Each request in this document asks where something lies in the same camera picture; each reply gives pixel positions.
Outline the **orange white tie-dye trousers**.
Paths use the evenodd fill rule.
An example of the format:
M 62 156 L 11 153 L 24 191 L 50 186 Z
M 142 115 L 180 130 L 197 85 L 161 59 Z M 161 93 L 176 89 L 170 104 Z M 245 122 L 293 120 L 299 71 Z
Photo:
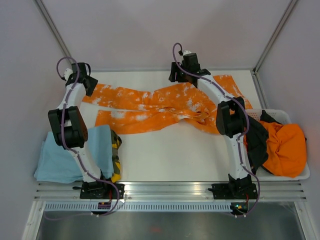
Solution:
M 98 84 L 84 103 L 100 106 L 95 126 L 108 125 L 120 135 L 159 131 L 185 120 L 198 130 L 218 134 L 217 106 L 190 83 L 155 91 Z

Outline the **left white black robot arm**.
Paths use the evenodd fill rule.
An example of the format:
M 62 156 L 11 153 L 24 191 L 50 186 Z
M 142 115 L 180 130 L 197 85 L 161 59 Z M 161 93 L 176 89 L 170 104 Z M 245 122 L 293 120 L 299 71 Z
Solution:
M 91 97 L 98 80 L 91 77 L 91 66 L 73 63 L 61 77 L 66 81 L 65 95 L 60 105 L 48 112 L 53 138 L 58 146 L 68 151 L 82 174 L 81 199 L 103 199 L 112 192 L 102 170 L 89 150 L 89 133 L 80 112 L 84 97 Z

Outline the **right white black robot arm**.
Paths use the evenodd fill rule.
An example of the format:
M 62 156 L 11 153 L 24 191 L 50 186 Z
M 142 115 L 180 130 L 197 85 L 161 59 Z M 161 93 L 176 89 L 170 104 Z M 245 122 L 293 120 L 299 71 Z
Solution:
M 247 168 L 244 138 L 250 125 L 242 97 L 228 93 L 207 69 L 201 68 L 196 53 L 180 50 L 174 57 L 170 82 L 189 82 L 216 105 L 215 125 L 224 137 L 229 158 L 228 183 L 213 183 L 208 189 L 215 200 L 256 200 L 259 188 Z

